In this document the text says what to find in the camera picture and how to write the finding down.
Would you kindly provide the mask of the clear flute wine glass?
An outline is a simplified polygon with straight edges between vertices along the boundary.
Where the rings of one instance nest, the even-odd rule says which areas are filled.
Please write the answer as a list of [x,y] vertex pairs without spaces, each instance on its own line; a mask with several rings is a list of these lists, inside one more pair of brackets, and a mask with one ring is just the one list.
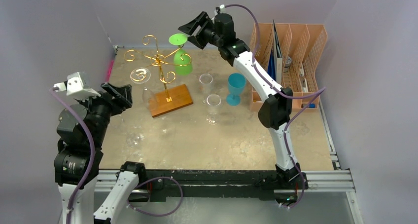
[[130,79],[134,84],[142,87],[142,100],[148,110],[153,110],[158,106],[157,98],[149,86],[148,81],[151,79],[151,72],[149,69],[139,67],[131,71]]

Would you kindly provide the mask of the green plastic goblet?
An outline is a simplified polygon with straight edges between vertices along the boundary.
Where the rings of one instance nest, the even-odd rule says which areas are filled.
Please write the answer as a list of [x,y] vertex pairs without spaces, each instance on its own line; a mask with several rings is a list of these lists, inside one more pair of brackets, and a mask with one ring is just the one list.
[[182,33],[173,34],[169,37],[169,43],[178,47],[173,57],[173,64],[177,75],[189,75],[193,70],[191,57],[183,49],[187,41],[188,36]]

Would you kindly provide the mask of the clear glass back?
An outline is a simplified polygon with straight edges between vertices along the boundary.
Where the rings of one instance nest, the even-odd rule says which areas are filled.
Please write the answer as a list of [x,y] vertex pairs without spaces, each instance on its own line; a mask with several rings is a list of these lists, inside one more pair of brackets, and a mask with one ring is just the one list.
[[207,103],[207,97],[211,94],[213,77],[211,74],[202,74],[199,77],[199,82],[201,84],[201,94],[203,104]]

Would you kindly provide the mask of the clear glass near left arm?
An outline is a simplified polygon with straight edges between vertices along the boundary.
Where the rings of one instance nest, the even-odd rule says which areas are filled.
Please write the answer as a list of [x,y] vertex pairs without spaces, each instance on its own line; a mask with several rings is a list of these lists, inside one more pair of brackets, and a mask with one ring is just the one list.
[[144,140],[144,136],[142,134],[134,134],[131,133],[127,135],[126,138],[126,145],[129,147],[136,147]]

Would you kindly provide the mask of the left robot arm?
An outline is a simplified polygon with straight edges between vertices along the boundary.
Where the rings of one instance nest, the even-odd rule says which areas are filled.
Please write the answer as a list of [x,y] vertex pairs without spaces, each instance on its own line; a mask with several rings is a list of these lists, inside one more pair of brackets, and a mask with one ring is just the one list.
[[147,182],[145,165],[127,161],[105,201],[98,209],[94,207],[102,144],[110,119],[133,105],[131,85],[117,87],[105,82],[101,87],[74,105],[65,105],[59,116],[54,171],[65,224],[116,223],[131,191]]

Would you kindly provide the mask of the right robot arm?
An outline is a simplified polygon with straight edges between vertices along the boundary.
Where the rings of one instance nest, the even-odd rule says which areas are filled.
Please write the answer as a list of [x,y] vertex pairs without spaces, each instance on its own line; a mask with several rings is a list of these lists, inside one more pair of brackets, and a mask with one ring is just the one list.
[[186,34],[188,41],[200,49],[204,49],[207,44],[216,46],[220,56],[236,68],[256,90],[263,102],[258,118],[269,130],[275,148],[278,184],[283,188],[288,188],[295,182],[305,185],[306,179],[293,154],[288,131],[293,92],[289,87],[283,88],[272,79],[255,60],[248,45],[236,37],[232,16],[219,13],[211,19],[203,11],[178,30]]

